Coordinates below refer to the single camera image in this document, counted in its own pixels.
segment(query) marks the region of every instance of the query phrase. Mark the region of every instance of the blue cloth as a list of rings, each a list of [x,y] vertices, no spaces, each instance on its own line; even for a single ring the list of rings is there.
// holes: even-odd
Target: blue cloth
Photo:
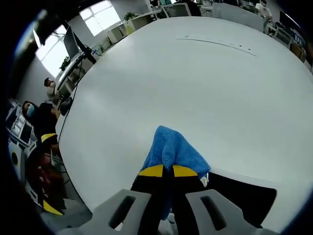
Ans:
[[[187,142],[181,133],[165,126],[157,128],[151,149],[141,171],[160,164],[163,164],[167,170],[172,165],[188,167],[194,170],[199,178],[205,176],[211,169],[205,159]],[[171,200],[169,199],[164,208],[163,220],[167,218],[170,208]]]

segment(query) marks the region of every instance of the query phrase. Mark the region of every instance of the person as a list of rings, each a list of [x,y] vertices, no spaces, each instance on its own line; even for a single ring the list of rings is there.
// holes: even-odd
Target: person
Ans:
[[[186,3],[192,16],[201,16],[201,11],[198,5],[192,0],[179,0],[175,3]]]
[[[266,0],[261,0],[261,3],[257,3],[255,5],[255,8],[258,10],[260,16],[272,20],[273,19],[272,13],[269,10],[269,8],[266,7],[266,5],[267,5]]]
[[[45,87],[47,87],[47,96],[50,100],[53,100],[54,102],[59,100],[59,94],[57,91],[55,91],[56,83],[52,80],[50,80],[48,77],[45,79],[44,82]]]
[[[34,134],[38,140],[41,141],[41,137],[45,134],[56,133],[55,125],[60,116],[60,111],[53,108],[52,104],[42,103],[37,107],[34,103],[25,101],[22,106],[22,114],[34,127]],[[61,156],[56,135],[45,141],[44,149],[47,153],[52,149],[54,153]]]

